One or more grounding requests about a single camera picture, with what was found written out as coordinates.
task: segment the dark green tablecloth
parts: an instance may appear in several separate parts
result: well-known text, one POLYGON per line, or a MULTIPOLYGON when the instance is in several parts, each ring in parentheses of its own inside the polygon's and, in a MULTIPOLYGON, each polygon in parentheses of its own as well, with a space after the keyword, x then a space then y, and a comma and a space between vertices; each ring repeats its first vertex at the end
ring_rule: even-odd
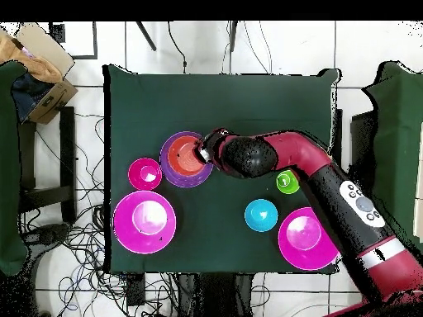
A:
POLYGON ((413 237, 421 123, 423 75, 407 72, 398 63, 381 64, 373 85, 365 88, 377 109, 378 131, 373 149, 376 159, 373 196, 399 237, 421 252, 413 237))
POLYGON ((16 61, 0 65, 0 270, 7 276, 21 270, 26 247, 17 228, 21 165, 17 136, 17 111, 12 84, 26 73, 16 61))
MULTIPOLYGON (((130 74, 108 66, 112 112, 111 211, 135 189, 127 179, 141 157, 159 160, 165 140, 190 130, 205 135, 224 126, 256 135, 306 130, 330 142, 331 86, 337 70, 321 77, 263 75, 130 74)), ((131 253, 112 234, 113 272, 299 272, 278 250, 283 219, 309 206, 301 191, 283 195, 275 174, 239 180, 213 170, 202 185, 183 189, 166 179, 155 189, 173 205, 177 230, 172 242, 151 255, 131 253), (249 229, 246 206, 265 198, 278 208, 278 223, 267 233, 249 229)), ((323 272, 333 272, 332 266, 323 272)))

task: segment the floor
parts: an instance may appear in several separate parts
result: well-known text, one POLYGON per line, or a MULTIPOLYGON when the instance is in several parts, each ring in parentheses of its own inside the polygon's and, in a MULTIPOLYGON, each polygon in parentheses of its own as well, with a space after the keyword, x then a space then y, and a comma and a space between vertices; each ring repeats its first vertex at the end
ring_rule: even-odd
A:
MULTIPOLYGON (((84 187, 92 188, 91 173, 103 181, 103 93, 102 64, 120 65, 136 73, 182 73, 183 60, 175 49, 166 22, 146 22, 145 28, 158 50, 148 46, 135 22, 97 22, 97 59, 77 59, 66 78, 77 87, 78 94, 68 105, 75 107, 78 149, 78 198, 83 198, 84 187)), ((172 35, 186 55, 187 73, 229 73, 229 60, 222 63, 228 44, 227 21, 171 22, 172 35)), ((3 24, 13 32, 16 23, 3 24)), ((46 23, 41 25, 48 29, 46 23)), ((349 123, 351 116, 373 109, 370 100, 360 88, 371 84, 378 66, 386 60, 401 60, 415 72, 423 69, 423 23, 415 21, 262 21, 261 27, 269 45, 272 71, 275 74, 315 75, 322 69, 338 68, 342 79, 337 91, 337 107, 344 110, 342 168, 350 160, 349 123)), ((72 55, 93 54, 92 23, 65 22, 67 42, 64 45, 72 55)), ((232 55, 232 73, 264 73, 263 66, 254 57, 249 40, 263 66, 269 71, 269 56, 258 21, 241 22, 236 33, 232 55)), ((52 149, 59 149, 59 118, 48 125, 38 125, 38 131, 52 149)), ((37 187, 59 185, 59 161, 37 135, 37 187)), ((103 201, 103 194, 89 192, 92 204, 103 201)), ((78 201, 78 210, 90 206, 88 198, 78 201)), ((83 216, 79 225, 89 223, 83 216)), ((60 222, 59 206, 43 208, 35 220, 37 225, 60 222)), ((58 247, 41 260, 36 278, 37 300, 41 310, 55 317, 126 317, 108 295, 99 295, 88 283, 82 283, 69 303, 69 284, 77 278, 80 264, 71 251, 58 247)), ((156 282, 157 274, 148 274, 148 282, 156 282)), ((157 298, 163 281, 148 287, 148 296, 157 298)), ((124 282, 114 279, 114 288, 124 282)), ((321 317, 361 301, 354 283, 340 263, 340 272, 332 276, 278 275, 259 273, 254 278, 251 305, 254 317, 321 317)), ((124 298, 117 303, 130 317, 141 309, 126 308, 124 298)), ((169 302, 160 309, 170 311, 169 302)))

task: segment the lime green cup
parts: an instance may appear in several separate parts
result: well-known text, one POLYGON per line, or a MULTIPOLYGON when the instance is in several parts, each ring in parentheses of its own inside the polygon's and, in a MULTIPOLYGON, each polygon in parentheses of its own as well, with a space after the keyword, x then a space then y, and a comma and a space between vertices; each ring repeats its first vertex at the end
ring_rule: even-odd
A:
POLYGON ((292 195, 300 189, 298 180, 291 170, 285 170, 276 177, 276 186, 286 195, 292 195))

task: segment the green cloth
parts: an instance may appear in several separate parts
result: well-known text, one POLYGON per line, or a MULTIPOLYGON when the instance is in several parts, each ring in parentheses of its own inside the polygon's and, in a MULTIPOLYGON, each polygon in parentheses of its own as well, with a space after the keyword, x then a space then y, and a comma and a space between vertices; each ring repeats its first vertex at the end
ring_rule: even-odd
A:
POLYGON ((0 270, 7 276, 20 270, 26 246, 17 228, 21 165, 17 134, 17 111, 12 98, 12 84, 26 73, 15 61, 0 65, 0 270))
POLYGON ((378 131, 373 142, 376 159, 373 196, 383 204, 381 209, 397 235, 412 241, 423 252, 423 244, 413 236, 423 76, 409 73, 395 62, 386 62, 375 83, 364 91, 378 109, 378 131))
MULTIPOLYGON (((108 66, 111 91, 111 212, 133 192, 127 177, 142 157, 159 160, 171 135, 206 135, 224 126, 242 135, 306 130, 330 143, 331 86, 338 71, 320 77, 264 75, 131 74, 108 66)), ((213 169, 200 186, 179 188, 166 179, 155 191, 175 209, 177 229, 163 250, 141 255, 126 250, 112 233, 113 272, 300 272, 278 249, 278 229, 292 211, 309 206, 302 191, 283 195, 278 173, 240 180, 213 169), (258 198, 278 208, 278 223, 255 232, 245 208, 258 198)), ((331 273, 332 265, 322 270, 331 273)))

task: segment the purple bowl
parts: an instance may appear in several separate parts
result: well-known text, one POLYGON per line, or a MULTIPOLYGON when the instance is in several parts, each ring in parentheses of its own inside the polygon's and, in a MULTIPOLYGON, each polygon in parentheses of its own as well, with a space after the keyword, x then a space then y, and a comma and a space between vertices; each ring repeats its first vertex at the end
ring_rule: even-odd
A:
POLYGON ((166 179, 174 186, 183 188, 195 187, 206 181, 206 179, 212 173, 213 164, 206 164, 206 166, 200 173, 192 176, 184 176, 176 173, 169 164, 168 151, 172 143, 181 136, 194 136, 199 139, 202 137, 200 134, 192 131, 181 131, 169 137, 164 143, 162 149, 160 150, 160 167, 162 168, 163 174, 166 179))

